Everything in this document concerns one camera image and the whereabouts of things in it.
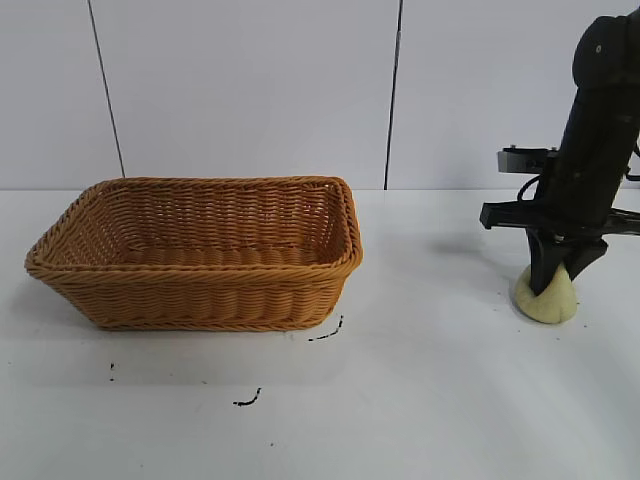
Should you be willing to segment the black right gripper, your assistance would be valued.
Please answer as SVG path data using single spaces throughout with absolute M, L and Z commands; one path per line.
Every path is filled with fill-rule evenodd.
M 480 223 L 486 229 L 542 231 L 528 233 L 529 286 L 535 296 L 549 286 L 563 261 L 569 278 L 575 279 L 603 257 L 608 243 L 596 237 L 639 234 L 639 214 L 614 208 L 617 188 L 611 183 L 599 187 L 602 178 L 598 173 L 589 175 L 583 168 L 573 167 L 568 176 L 557 175 L 556 165 L 562 161 L 558 150 L 507 147 L 497 158 L 502 173 L 532 174 L 530 183 L 536 192 L 526 200 L 528 186 L 524 185 L 514 201 L 485 203 Z M 569 251 L 562 241 L 570 239 L 585 240 Z

